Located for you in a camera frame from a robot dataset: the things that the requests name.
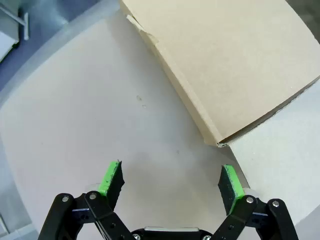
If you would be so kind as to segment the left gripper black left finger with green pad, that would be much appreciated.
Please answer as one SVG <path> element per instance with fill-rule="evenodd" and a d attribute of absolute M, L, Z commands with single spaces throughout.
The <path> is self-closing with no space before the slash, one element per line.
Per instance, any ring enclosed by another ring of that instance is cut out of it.
<path fill-rule="evenodd" d="M 114 212 L 124 185 L 122 162 L 112 161 L 98 191 L 75 198 L 58 194 L 49 209 L 39 240 L 75 240 L 83 225 L 95 224 L 105 240 L 133 240 L 134 236 Z"/>

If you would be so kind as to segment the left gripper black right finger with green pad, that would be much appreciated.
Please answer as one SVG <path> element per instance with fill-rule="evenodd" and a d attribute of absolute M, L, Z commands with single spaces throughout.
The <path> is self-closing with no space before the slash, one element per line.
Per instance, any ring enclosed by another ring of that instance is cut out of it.
<path fill-rule="evenodd" d="M 298 235 L 285 202 L 268 202 L 245 194 L 232 165 L 221 166 L 218 182 L 226 218 L 212 240 L 236 240 L 246 227 L 254 228 L 261 240 L 297 240 Z"/>

